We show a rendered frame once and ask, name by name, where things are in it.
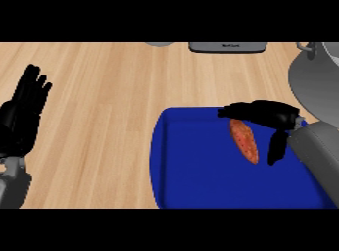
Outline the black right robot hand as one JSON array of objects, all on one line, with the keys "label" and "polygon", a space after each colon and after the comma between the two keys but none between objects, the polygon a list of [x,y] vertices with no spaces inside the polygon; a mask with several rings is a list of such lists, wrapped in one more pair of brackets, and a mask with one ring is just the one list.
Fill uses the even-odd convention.
[{"label": "black right robot hand", "polygon": [[230,119],[230,128],[231,119],[237,119],[276,129],[268,148],[270,166],[274,166],[286,156],[289,131],[297,128],[299,116],[299,108],[270,100],[237,102],[218,110],[218,117]]}]

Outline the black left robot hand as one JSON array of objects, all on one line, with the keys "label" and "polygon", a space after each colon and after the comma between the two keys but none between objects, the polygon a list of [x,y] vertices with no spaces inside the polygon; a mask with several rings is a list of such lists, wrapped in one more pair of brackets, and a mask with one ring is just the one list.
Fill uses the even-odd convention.
[{"label": "black left robot hand", "polygon": [[53,83],[41,67],[29,65],[13,99],[0,106],[0,159],[26,157],[35,149],[41,114]]}]

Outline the orange sweet potato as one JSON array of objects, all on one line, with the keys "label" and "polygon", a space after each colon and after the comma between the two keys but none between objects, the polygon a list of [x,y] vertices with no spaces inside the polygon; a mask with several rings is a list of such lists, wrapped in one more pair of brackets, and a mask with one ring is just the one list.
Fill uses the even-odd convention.
[{"label": "orange sweet potato", "polygon": [[260,161],[257,142],[252,129],[242,120],[231,119],[231,136],[243,157],[257,165]]}]

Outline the grey metal pot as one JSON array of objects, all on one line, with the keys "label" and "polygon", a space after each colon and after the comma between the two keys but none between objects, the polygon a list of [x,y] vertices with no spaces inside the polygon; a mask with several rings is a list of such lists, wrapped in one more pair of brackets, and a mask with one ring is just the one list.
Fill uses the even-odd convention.
[{"label": "grey metal pot", "polygon": [[339,42],[298,42],[289,84],[307,111],[339,128]]}]

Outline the blue tray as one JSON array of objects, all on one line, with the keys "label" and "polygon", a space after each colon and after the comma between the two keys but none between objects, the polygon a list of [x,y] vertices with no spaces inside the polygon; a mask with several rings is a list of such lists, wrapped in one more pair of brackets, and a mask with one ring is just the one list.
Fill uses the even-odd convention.
[{"label": "blue tray", "polygon": [[163,209],[333,209],[294,151],[268,163],[274,129],[252,125],[260,161],[251,163],[215,107],[168,108],[153,133],[150,173]]}]

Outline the grey flat appliance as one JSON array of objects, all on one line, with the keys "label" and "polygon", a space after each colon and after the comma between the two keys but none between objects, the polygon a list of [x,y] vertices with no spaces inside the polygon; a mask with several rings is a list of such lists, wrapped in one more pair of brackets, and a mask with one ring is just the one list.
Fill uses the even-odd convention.
[{"label": "grey flat appliance", "polygon": [[197,53],[263,53],[267,42],[190,42],[189,48]]}]

